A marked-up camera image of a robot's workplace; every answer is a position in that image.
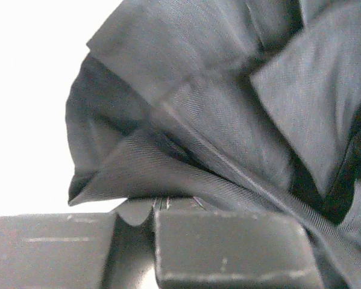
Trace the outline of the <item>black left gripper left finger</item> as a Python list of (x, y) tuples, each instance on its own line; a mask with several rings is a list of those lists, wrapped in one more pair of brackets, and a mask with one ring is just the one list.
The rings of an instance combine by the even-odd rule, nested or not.
[(116, 215), (0, 217), (0, 288), (101, 288)]

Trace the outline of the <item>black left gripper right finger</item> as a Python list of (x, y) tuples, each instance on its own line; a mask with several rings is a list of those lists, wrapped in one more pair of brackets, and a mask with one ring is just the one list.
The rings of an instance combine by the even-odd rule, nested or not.
[(322, 288), (305, 230), (275, 213), (161, 211), (154, 217), (160, 288)]

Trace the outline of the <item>black pleated skirt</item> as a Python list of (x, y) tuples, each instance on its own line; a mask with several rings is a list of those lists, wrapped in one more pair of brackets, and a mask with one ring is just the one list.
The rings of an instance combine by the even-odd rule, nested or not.
[(124, 1), (66, 103), (69, 205), (278, 211), (361, 288), (361, 1)]

